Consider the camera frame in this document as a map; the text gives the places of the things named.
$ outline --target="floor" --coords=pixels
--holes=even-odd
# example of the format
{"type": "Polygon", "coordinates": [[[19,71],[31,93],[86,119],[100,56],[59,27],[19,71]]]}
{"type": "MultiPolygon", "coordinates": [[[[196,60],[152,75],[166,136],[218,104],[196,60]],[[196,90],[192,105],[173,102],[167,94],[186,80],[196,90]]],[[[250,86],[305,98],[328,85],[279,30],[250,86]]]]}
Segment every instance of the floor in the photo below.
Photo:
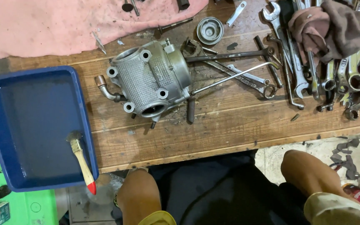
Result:
{"type": "MultiPolygon", "coordinates": [[[[324,163],[330,165],[333,163],[333,161],[330,159],[330,157],[333,155],[332,150],[336,149],[338,144],[349,142],[354,138],[359,138],[360,140],[360,135],[351,135],[348,137],[348,139],[336,137],[315,141],[306,141],[305,145],[300,142],[262,148],[259,149],[256,154],[255,165],[262,171],[262,173],[264,173],[264,175],[271,182],[280,184],[285,181],[280,171],[280,165],[283,160],[283,155],[287,150],[295,149],[308,152],[309,154],[312,154],[322,160],[324,163]]],[[[350,147],[348,150],[353,151],[351,156],[354,164],[357,167],[357,171],[360,174],[360,144],[357,148],[350,147]]],[[[338,154],[343,157],[342,160],[345,160],[346,154],[343,154],[341,152],[338,154]]],[[[346,168],[344,167],[338,171],[338,174],[341,177],[342,185],[345,183],[354,183],[355,185],[359,184],[358,181],[351,181],[346,179],[346,168]]]]}

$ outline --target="blue plastic tray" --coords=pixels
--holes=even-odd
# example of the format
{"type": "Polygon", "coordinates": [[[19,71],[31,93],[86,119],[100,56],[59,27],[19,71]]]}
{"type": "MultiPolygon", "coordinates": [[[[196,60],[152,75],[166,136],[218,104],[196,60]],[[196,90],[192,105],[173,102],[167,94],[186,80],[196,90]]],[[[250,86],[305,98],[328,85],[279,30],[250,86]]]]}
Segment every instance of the blue plastic tray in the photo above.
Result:
{"type": "Polygon", "coordinates": [[[83,93],[76,70],[56,66],[0,75],[0,163],[15,192],[84,185],[70,144],[83,134],[84,156],[98,166],[83,93]]]}

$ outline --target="wooden table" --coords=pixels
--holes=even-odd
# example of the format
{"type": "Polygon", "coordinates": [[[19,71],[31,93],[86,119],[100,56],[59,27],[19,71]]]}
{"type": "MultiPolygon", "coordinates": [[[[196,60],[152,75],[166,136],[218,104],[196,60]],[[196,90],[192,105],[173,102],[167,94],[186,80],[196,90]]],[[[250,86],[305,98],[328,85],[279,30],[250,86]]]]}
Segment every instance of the wooden table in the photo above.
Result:
{"type": "MultiPolygon", "coordinates": [[[[265,1],[248,1],[247,8],[234,25],[224,26],[222,40],[212,49],[220,53],[257,50],[253,38],[259,35],[263,39],[268,33],[272,33],[269,24],[263,22],[259,15],[264,7],[265,1]],[[227,50],[227,46],[234,42],[238,43],[235,50],[227,50]]],[[[176,43],[177,46],[180,46],[187,36],[197,40],[195,30],[199,21],[207,16],[214,16],[225,23],[234,9],[235,6],[227,1],[219,1],[217,5],[211,1],[192,22],[168,30],[162,37],[159,37],[157,32],[152,35],[145,31],[129,35],[122,38],[124,45],[119,45],[116,41],[107,44],[107,55],[100,50],[94,50],[70,56],[26,59],[10,57],[10,69],[16,71],[70,65],[77,70],[100,172],[360,133],[360,118],[357,121],[348,121],[343,115],[343,108],[338,104],[332,112],[319,113],[315,107],[322,103],[315,101],[312,96],[306,96],[303,100],[297,99],[306,105],[305,110],[299,111],[288,104],[285,89],[278,90],[273,99],[264,100],[255,90],[237,80],[227,81],[222,86],[198,95],[193,125],[186,122],[186,105],[183,104],[164,113],[155,129],[149,130],[150,119],[131,119],[120,103],[105,98],[95,85],[94,76],[106,73],[109,58],[151,40],[170,38],[171,43],[176,43]],[[291,122],[290,119],[296,113],[301,116],[291,122]]],[[[233,63],[243,70],[262,62],[263,59],[260,58],[249,58],[225,63],[233,63]]],[[[218,71],[201,64],[190,67],[190,72],[194,89],[224,77],[218,71]]],[[[268,78],[275,84],[266,67],[255,70],[253,74],[268,78]]],[[[108,87],[112,92],[120,92],[113,84],[108,87]]]]}

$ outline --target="wooden workbench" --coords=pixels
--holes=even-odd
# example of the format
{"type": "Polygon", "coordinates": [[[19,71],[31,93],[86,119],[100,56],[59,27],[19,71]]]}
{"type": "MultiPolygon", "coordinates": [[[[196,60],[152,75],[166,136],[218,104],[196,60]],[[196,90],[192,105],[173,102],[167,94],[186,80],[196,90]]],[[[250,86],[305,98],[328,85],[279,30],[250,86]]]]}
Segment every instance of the wooden workbench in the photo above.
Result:
{"type": "MultiPolygon", "coordinates": [[[[222,40],[212,49],[220,53],[257,50],[253,38],[259,35],[263,39],[268,33],[272,33],[269,24],[263,22],[258,14],[264,7],[265,1],[248,1],[247,8],[234,25],[224,26],[222,40]],[[234,42],[238,43],[235,50],[227,50],[227,46],[234,42]]],[[[155,129],[150,130],[150,119],[131,119],[120,103],[105,98],[95,85],[94,76],[106,74],[109,58],[151,40],[170,38],[171,43],[176,43],[177,46],[180,46],[187,36],[197,40],[195,30],[199,21],[207,16],[214,16],[225,23],[234,9],[235,6],[227,1],[219,1],[217,5],[211,1],[192,22],[168,30],[162,37],[157,32],[152,34],[141,31],[138,35],[122,38],[124,45],[119,45],[116,41],[107,44],[107,55],[100,50],[94,50],[70,56],[26,59],[10,57],[10,70],[57,65],[70,65],[77,70],[100,172],[360,133],[360,118],[357,121],[348,121],[343,115],[343,108],[338,104],[332,112],[319,113],[315,107],[321,105],[321,102],[313,100],[312,96],[306,96],[303,100],[297,99],[306,105],[305,110],[299,111],[288,104],[285,89],[278,90],[273,99],[264,100],[255,90],[237,80],[230,80],[197,95],[196,119],[193,125],[186,122],[186,105],[183,104],[164,113],[155,129]],[[290,119],[296,113],[301,116],[291,122],[290,119]]],[[[249,58],[225,63],[233,63],[243,70],[262,62],[263,59],[260,58],[249,58]]],[[[224,77],[218,71],[201,64],[197,64],[195,68],[190,67],[190,71],[193,89],[224,77]]],[[[268,78],[275,84],[266,67],[255,70],[253,74],[268,78]]],[[[108,84],[108,87],[112,92],[120,92],[113,84],[108,84]]]]}

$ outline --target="curved metal pipe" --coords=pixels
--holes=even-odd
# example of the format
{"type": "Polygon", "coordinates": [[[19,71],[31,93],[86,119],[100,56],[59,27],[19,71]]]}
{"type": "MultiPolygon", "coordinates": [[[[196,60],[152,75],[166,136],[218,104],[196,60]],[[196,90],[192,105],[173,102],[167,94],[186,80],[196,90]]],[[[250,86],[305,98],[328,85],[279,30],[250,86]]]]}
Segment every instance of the curved metal pipe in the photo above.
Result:
{"type": "Polygon", "coordinates": [[[94,81],[106,98],[108,98],[114,102],[127,101],[127,99],[124,95],[121,95],[119,93],[112,94],[111,92],[108,91],[107,86],[106,86],[106,80],[103,75],[94,77],[94,81]]]}

